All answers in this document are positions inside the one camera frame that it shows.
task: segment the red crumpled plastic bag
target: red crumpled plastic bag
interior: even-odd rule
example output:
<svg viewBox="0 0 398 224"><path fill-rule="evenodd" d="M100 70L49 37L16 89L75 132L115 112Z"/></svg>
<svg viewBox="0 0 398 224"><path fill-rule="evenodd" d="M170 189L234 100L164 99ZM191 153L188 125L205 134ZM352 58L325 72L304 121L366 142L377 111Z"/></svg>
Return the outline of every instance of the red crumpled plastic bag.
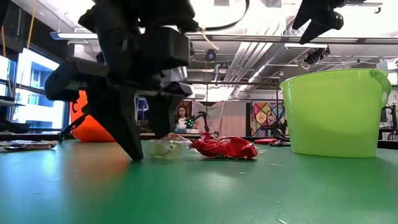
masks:
<svg viewBox="0 0 398 224"><path fill-rule="evenodd" d="M193 140L192 148L208 157L247 158L256 157L254 144L239 137L211 139L209 133L201 133L200 140Z"/></svg>

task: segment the green tabletop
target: green tabletop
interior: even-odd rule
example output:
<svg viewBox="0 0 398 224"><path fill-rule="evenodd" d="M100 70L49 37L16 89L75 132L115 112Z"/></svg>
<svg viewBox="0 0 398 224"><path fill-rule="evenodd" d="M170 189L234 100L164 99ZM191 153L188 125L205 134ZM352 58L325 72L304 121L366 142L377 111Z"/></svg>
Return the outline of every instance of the green tabletop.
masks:
<svg viewBox="0 0 398 224"><path fill-rule="evenodd" d="M0 154L0 223L398 222L398 151L339 159L257 149L256 161L187 150L133 163L115 143L78 141Z"/></svg>

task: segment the orange bag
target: orange bag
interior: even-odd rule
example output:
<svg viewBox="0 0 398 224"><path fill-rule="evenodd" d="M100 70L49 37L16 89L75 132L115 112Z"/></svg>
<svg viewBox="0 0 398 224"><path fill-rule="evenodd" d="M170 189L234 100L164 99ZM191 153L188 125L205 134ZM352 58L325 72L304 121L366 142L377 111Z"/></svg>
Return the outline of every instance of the orange bag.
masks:
<svg viewBox="0 0 398 224"><path fill-rule="evenodd" d="M80 90L79 96L77 103L70 103L71 122L83 115L81 108L87 104L86 92ZM72 130L72 135L82 142L115 142L110 133L90 115L77 128Z"/></svg>

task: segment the lime green bucket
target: lime green bucket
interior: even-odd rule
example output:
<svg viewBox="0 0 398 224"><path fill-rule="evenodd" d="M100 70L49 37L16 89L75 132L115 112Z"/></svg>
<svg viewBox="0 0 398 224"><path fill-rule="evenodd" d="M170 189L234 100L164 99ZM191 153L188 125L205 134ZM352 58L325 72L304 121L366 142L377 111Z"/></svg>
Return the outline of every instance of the lime green bucket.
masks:
<svg viewBox="0 0 398 224"><path fill-rule="evenodd" d="M374 157L387 73L344 69L309 73L280 84L292 150L299 154Z"/></svg>

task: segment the clear plastic bag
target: clear plastic bag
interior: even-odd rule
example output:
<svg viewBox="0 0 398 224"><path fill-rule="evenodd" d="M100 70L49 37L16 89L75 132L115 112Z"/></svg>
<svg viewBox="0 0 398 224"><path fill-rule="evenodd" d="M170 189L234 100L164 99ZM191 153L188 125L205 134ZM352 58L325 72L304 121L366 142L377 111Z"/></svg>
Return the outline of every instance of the clear plastic bag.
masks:
<svg viewBox="0 0 398 224"><path fill-rule="evenodd" d="M189 149L192 142L178 134L170 133L162 139L150 140L149 156L164 159L178 159L181 152Z"/></svg>

